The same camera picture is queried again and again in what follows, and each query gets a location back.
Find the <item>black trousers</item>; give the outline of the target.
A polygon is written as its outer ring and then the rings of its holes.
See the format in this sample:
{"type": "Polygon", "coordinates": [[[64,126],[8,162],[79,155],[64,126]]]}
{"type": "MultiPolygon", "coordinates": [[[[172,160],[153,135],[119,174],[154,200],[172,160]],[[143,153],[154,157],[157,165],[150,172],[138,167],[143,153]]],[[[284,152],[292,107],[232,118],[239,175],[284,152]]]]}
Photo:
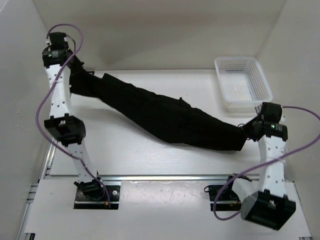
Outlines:
{"type": "Polygon", "coordinates": [[[241,151],[247,138],[238,126],[223,122],[182,98],[156,94],[108,73],[70,74],[73,94],[96,98],[168,144],[214,151],[241,151]]]}

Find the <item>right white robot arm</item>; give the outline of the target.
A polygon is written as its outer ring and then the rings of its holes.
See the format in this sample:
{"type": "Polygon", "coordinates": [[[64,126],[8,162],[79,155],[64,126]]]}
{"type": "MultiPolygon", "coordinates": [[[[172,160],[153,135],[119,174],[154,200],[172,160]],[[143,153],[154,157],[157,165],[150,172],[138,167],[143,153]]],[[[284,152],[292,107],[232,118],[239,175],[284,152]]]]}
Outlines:
{"type": "Polygon", "coordinates": [[[230,200],[239,198],[243,220],[278,231],[296,211],[296,203],[289,200],[285,188],[284,161],[271,162],[285,153],[288,129],[278,120],[266,121],[262,116],[248,122],[243,129],[249,139],[258,143],[260,163],[264,166],[257,187],[241,176],[226,185],[224,193],[230,200]]]}

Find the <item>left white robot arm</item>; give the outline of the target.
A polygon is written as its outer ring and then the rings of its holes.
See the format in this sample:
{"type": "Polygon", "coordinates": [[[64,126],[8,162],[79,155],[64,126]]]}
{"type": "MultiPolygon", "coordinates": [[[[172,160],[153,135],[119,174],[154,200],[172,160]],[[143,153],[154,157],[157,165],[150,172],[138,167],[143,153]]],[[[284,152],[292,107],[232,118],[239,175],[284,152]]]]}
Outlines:
{"type": "Polygon", "coordinates": [[[79,180],[74,184],[88,198],[100,200],[105,195],[105,188],[99,182],[99,174],[90,161],[84,138],[84,122],[74,116],[71,104],[71,70],[62,67],[72,54],[68,48],[46,47],[42,52],[43,64],[53,89],[50,97],[49,119],[44,127],[53,138],[63,146],[63,151],[72,158],[79,180]]]}

